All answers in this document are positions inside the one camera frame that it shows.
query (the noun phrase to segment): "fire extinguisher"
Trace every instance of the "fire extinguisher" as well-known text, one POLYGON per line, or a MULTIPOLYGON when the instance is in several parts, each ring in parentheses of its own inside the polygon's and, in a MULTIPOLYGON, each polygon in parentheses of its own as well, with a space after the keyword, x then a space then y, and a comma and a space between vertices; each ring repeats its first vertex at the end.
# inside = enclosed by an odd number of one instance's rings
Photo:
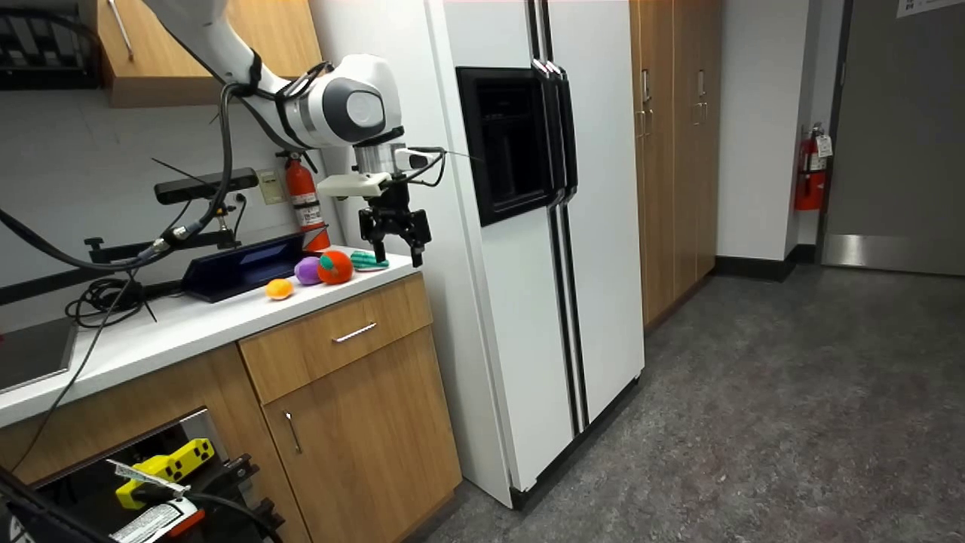
POLYGON ((330 223, 323 217, 323 202, 300 155, 285 155, 282 178, 296 207, 296 221, 304 228, 304 251, 317 253, 330 248, 333 241, 330 241, 330 223))
POLYGON ((809 139, 802 143, 802 164, 800 164, 800 180, 795 180, 795 211, 820 211, 829 172, 826 159, 832 156, 832 139, 820 130, 820 124, 811 128, 809 139))

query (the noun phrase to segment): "doorway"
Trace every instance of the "doorway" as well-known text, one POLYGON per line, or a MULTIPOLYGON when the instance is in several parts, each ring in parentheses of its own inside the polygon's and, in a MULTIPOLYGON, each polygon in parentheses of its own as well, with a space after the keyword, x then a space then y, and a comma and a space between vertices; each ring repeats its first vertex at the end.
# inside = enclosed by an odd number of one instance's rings
POLYGON ((965 274, 965 4, 847 10, 820 258, 965 274))

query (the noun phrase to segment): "white countertop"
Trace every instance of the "white countertop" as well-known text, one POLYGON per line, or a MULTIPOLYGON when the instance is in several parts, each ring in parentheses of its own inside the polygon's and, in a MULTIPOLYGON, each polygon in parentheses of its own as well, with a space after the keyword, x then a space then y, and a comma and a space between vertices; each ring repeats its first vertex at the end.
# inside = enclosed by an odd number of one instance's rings
MULTIPOLYGON (((355 274, 341 288, 296 288, 296 295, 285 301, 269 301, 263 290, 215 306, 186 295, 157 299, 150 301, 157 322, 141 311, 99 336, 89 361, 61 405, 97 395, 166 365, 178 365, 191 357, 217 350, 244 336, 337 306, 406 274, 414 274, 411 257, 388 253, 388 267, 383 272, 355 274)), ((67 372, 2 390, 0 427, 44 414, 82 365, 89 342, 92 333, 82 328, 67 372)))

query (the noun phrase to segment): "gray carpet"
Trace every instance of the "gray carpet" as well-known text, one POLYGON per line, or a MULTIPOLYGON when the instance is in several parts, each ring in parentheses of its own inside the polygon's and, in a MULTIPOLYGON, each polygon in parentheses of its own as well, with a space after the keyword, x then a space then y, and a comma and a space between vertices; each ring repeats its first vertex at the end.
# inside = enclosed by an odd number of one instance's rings
POLYGON ((965 540, 965 280, 713 277, 644 374, 533 506, 420 540, 965 540))

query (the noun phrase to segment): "white refrigerator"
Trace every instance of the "white refrigerator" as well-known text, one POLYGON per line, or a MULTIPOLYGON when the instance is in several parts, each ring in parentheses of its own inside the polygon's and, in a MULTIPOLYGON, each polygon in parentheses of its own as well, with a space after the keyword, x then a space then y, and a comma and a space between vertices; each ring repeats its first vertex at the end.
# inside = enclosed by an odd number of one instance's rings
MULTIPOLYGON (((313 0, 313 11, 330 61, 388 61, 405 143, 449 147, 442 183, 411 191, 434 235, 423 272, 464 477, 514 506, 644 365, 627 4, 313 0), (481 227, 456 70, 533 61, 569 80, 566 200, 481 227)), ((353 214, 345 228, 362 241, 353 214)))

